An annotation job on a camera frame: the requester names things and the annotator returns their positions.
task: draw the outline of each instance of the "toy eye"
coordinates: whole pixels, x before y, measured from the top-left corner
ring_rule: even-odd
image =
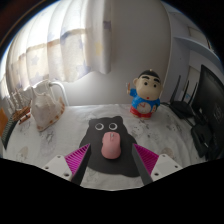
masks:
[[[100,131],[100,130],[103,130],[104,125],[101,124],[101,123],[99,123],[99,124],[97,124],[97,125],[95,126],[95,128],[96,128],[96,130]]]
[[[115,123],[112,123],[109,125],[110,130],[116,130],[117,129],[117,125]]]

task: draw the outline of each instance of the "curtain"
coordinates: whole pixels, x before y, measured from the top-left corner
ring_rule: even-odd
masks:
[[[14,37],[7,55],[9,92],[42,80],[75,82],[91,71],[110,72],[111,0],[61,0]]]
[[[9,96],[7,83],[6,83],[6,71],[5,71],[5,65],[6,65],[6,58],[8,55],[9,47],[4,52],[1,61],[0,61],[0,98],[3,100],[5,97]]]

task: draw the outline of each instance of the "table surface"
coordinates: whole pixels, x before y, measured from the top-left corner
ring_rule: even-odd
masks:
[[[66,107],[61,118],[43,132],[30,119],[14,128],[3,158],[42,168],[56,155],[68,155],[77,150],[91,119],[121,116],[127,131],[137,144],[160,155],[172,150],[173,159],[180,166],[204,162],[193,145],[190,126],[161,105],[150,120],[134,118],[129,104]],[[93,189],[119,190],[143,186],[140,177],[109,175],[86,168],[81,186]]]

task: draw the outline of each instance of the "wall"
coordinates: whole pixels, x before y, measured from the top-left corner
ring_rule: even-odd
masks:
[[[175,100],[178,100],[178,97],[185,85],[188,76],[190,58],[190,50],[179,40],[174,38],[176,36],[189,37],[188,27],[176,18],[175,13],[170,14],[168,12],[168,16],[171,24],[172,43],[168,72],[165,80],[164,90],[160,97],[162,102],[169,102],[180,75],[181,79],[179,88],[175,96]]]
[[[112,70],[63,83],[70,105],[131,103],[126,83],[146,69],[165,80],[171,43],[167,13],[159,0],[112,1]],[[55,96],[61,94],[53,87]]]

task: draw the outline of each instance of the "cartoon character figurine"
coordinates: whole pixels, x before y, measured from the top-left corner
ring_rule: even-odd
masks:
[[[128,84],[127,94],[133,98],[130,112],[142,119],[149,119],[160,105],[160,93],[163,89],[159,76],[152,70],[142,72],[133,80],[136,89],[130,90]]]

